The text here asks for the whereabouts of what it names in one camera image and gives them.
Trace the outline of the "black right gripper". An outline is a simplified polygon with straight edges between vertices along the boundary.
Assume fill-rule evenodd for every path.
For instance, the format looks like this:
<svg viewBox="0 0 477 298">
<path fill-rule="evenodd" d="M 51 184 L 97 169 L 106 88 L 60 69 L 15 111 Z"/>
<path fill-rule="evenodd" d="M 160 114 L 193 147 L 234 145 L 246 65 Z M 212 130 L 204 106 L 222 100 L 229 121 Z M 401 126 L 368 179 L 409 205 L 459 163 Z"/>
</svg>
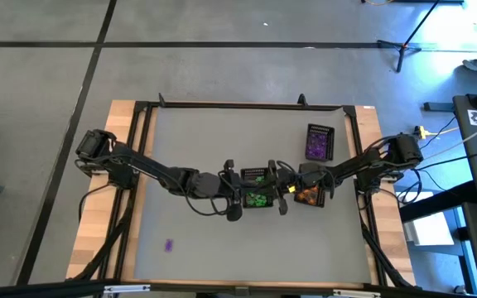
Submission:
<svg viewBox="0 0 477 298">
<path fill-rule="evenodd" d="M 329 192 L 329 198 L 334 198 L 334 174 L 329 167 L 315 162 L 303 163 L 304 172 L 296 171 L 285 161 L 268 161 L 268 173 L 276 175 L 276 189 L 281 195 L 302 192 L 313 187 L 320 187 Z M 286 215 L 288 211 L 287 201 L 278 199 L 280 215 Z"/>
</svg>

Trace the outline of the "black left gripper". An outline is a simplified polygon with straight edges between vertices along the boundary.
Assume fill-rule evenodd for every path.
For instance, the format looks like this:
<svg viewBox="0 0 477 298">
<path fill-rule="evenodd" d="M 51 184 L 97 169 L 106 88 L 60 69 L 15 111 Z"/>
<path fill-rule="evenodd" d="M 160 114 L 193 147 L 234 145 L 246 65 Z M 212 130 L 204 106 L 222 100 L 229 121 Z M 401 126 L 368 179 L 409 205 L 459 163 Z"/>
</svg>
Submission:
<svg viewBox="0 0 477 298">
<path fill-rule="evenodd" d="M 228 198 L 230 203 L 226 219 L 236 222 L 243 215 L 239 190 L 239 175 L 234 172 L 234 161 L 228 159 L 224 163 L 224 172 L 218 175 L 209 172 L 196 172 L 188 179 L 188 197 L 191 199 Z"/>
</svg>

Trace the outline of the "black slotted plastic basket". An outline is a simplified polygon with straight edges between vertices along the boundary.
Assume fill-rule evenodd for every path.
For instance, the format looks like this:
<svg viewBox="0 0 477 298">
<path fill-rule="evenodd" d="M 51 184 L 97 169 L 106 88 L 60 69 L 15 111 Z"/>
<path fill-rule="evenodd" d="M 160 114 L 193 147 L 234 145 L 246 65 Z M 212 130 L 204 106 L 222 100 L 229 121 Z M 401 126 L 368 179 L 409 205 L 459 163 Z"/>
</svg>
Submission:
<svg viewBox="0 0 477 298">
<path fill-rule="evenodd" d="M 315 188 L 318 189 L 318 194 L 317 195 L 311 194 L 311 190 L 315 189 Z M 303 191 L 308 192 L 308 196 L 305 199 L 302 199 L 300 197 L 300 193 L 303 192 Z M 297 202 L 297 203 L 306 204 L 306 205 L 309 205 L 309 206 L 312 206 L 312 207 L 324 208 L 325 207 L 325 195 L 326 195 L 326 188 L 325 187 L 323 187 L 322 185 L 314 185 L 312 187 L 307 187 L 307 188 L 304 188 L 300 191 L 297 191 L 294 194 L 294 201 Z M 315 199 L 316 200 L 316 205 L 310 205 L 309 204 L 309 199 Z"/>
<path fill-rule="evenodd" d="M 320 139 L 322 137 L 326 137 L 328 139 L 328 143 L 326 145 L 323 145 L 318 141 L 317 143 L 311 142 L 311 136 L 317 135 Z M 329 147 L 329 151 L 327 152 L 326 160 L 322 160 L 320 158 L 318 159 L 311 159 L 309 157 L 309 154 L 311 152 L 316 152 L 318 155 L 324 154 L 320 151 L 313 151 L 312 146 L 314 144 L 318 144 L 319 146 L 322 147 Z M 334 144 L 335 144 L 335 129 L 333 127 L 327 127 L 327 126 L 322 126 L 318 124 L 313 124 L 309 123 L 307 127 L 307 132 L 306 132 L 306 147 L 305 147 L 305 157 L 307 160 L 311 161 L 331 161 L 333 159 L 334 155 Z"/>
<path fill-rule="evenodd" d="M 243 207 L 245 209 L 261 209 L 261 208 L 270 208 L 273 206 L 273 199 L 274 194 L 272 193 L 272 189 L 268 187 L 267 184 L 267 173 L 268 168 L 247 168 L 241 170 L 241 179 L 244 181 L 245 186 L 242 188 L 243 190 Z M 255 179 L 258 176 L 263 176 L 264 181 L 258 184 Z M 255 195 L 262 195 L 262 199 L 267 200 L 266 206 L 259 206 L 255 207 L 252 204 L 247 203 L 247 197 L 255 197 Z"/>
</svg>

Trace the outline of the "grey table mat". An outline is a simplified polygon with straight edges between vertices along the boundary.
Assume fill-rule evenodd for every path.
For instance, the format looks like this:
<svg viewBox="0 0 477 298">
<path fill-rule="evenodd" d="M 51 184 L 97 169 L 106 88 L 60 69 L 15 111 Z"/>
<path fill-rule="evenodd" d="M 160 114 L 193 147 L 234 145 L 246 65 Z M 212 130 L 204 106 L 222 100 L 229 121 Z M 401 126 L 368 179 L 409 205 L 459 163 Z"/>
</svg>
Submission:
<svg viewBox="0 0 477 298">
<path fill-rule="evenodd" d="M 309 123 L 335 129 L 334 163 L 350 157 L 345 113 L 335 111 L 164 108 L 157 114 L 152 157 L 165 166 L 216 173 L 226 160 L 237 169 L 269 160 L 298 167 Z M 151 280 L 367 283 L 370 270 L 354 185 L 346 180 L 318 208 L 288 200 L 246 209 L 229 222 L 213 215 L 223 200 L 194 200 L 147 184 L 135 277 Z M 165 251 L 173 240 L 171 252 Z"/>
</svg>

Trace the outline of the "wooden table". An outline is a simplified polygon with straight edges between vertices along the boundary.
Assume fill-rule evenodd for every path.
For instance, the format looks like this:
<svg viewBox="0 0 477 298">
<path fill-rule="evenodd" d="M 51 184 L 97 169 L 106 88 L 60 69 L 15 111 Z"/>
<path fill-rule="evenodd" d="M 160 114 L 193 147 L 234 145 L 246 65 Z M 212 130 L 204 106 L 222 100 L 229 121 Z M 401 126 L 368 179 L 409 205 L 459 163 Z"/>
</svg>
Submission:
<svg viewBox="0 0 477 298">
<path fill-rule="evenodd" d="M 246 103 L 218 102 L 143 102 L 114 100 L 111 103 L 106 122 L 106 129 L 115 133 L 121 140 L 135 147 L 142 147 L 146 156 L 152 154 L 157 114 L 164 108 L 246 108 Z M 372 137 L 381 134 L 378 115 L 373 106 L 343 105 L 345 114 L 346 138 L 349 153 L 360 153 L 370 144 Z M 124 283 L 137 284 L 135 263 L 137 242 L 142 219 L 143 197 L 147 178 L 140 177 L 134 191 L 101 189 L 106 182 L 104 174 L 94 176 L 89 184 L 92 193 L 84 202 L 82 215 L 66 275 L 75 277 L 99 253 L 101 245 L 118 224 L 121 213 L 126 209 L 130 199 L 135 207 L 128 219 L 127 231 L 119 236 L 107 251 L 92 279 L 116 278 Z M 364 222 L 375 241 L 384 250 L 390 262 L 396 266 L 399 275 L 413 284 L 415 277 L 404 240 L 403 226 L 397 203 L 388 197 L 393 190 L 385 184 L 384 191 L 373 195 L 371 205 L 362 211 Z M 364 283 L 340 282 L 300 282 L 300 281 L 196 281 L 196 280 L 150 280 L 148 282 L 156 291 L 190 291 L 208 288 L 212 291 L 232 291 L 235 295 L 252 295 L 254 293 L 305 293 L 327 291 L 330 288 L 364 291 Z"/>
</svg>

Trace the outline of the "black tripod stand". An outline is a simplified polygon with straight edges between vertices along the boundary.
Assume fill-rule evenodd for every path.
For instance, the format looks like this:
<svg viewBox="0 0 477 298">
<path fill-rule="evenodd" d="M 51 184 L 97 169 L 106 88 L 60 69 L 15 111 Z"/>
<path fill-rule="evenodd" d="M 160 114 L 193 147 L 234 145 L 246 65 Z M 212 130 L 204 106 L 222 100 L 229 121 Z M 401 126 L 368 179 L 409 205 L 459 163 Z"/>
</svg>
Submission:
<svg viewBox="0 0 477 298">
<path fill-rule="evenodd" d="M 462 5 L 465 0 L 401 0 L 401 2 L 430 2 L 432 1 L 432 5 L 429 10 L 426 12 L 424 17 L 417 23 L 415 28 L 412 30 L 411 34 L 404 42 L 393 42 L 393 41 L 385 41 L 385 40 L 377 40 L 378 48 L 391 48 L 394 49 L 398 53 L 397 58 L 397 65 L 395 67 L 395 72 L 400 73 L 402 71 L 402 65 L 405 58 L 405 54 L 408 51 L 413 53 L 418 53 L 422 51 L 421 47 L 411 46 L 410 43 L 413 37 L 418 33 L 421 29 L 422 25 L 426 22 L 428 17 L 433 13 L 433 11 L 437 8 L 439 4 L 457 4 Z"/>
</svg>

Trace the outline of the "black aluminium rig frame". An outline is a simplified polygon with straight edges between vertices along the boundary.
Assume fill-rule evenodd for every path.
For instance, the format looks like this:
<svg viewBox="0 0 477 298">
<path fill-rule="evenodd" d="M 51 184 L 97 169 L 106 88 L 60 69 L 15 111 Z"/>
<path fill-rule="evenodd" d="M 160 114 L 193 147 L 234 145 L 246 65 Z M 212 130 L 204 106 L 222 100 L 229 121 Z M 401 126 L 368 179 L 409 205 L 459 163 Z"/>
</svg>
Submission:
<svg viewBox="0 0 477 298">
<path fill-rule="evenodd" d="M 304 98 L 297 103 L 232 103 L 232 102 L 167 102 L 114 100 L 111 104 L 106 127 L 122 140 L 138 146 L 151 155 L 159 108 L 233 108 L 268 110 L 312 111 Z M 218 280 L 145 280 L 135 278 L 135 260 L 138 231 L 143 208 L 143 185 L 140 177 L 131 190 L 101 190 L 82 207 L 84 222 L 79 225 L 67 276 L 71 280 L 107 282 L 111 287 L 143 284 L 154 291 L 208 291 L 230 292 L 237 296 L 258 293 L 338 293 L 344 291 L 373 292 L 385 298 L 388 291 L 413 286 L 412 269 L 398 271 L 389 260 L 391 250 L 380 246 L 379 235 L 383 229 L 377 225 L 388 215 L 394 217 L 395 229 L 400 229 L 398 210 L 387 211 L 378 207 L 384 195 L 359 195 L 360 202 L 368 201 L 361 211 L 363 235 L 369 270 L 369 283 L 300 282 L 300 281 L 218 281 Z"/>
</svg>

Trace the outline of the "silver aluminium bracket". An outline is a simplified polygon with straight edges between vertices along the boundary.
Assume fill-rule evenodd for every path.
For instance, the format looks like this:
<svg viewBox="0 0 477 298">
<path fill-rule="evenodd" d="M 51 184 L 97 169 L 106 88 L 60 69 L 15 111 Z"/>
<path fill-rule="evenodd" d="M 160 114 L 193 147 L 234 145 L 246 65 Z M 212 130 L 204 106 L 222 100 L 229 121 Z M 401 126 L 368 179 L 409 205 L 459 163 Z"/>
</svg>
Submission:
<svg viewBox="0 0 477 298">
<path fill-rule="evenodd" d="M 122 294 L 122 293 L 138 293 L 151 290 L 150 284 L 136 284 L 136 285 L 110 285 L 104 287 L 104 294 Z"/>
<path fill-rule="evenodd" d="M 341 298 L 382 298 L 379 292 L 334 289 L 332 297 Z"/>
</svg>

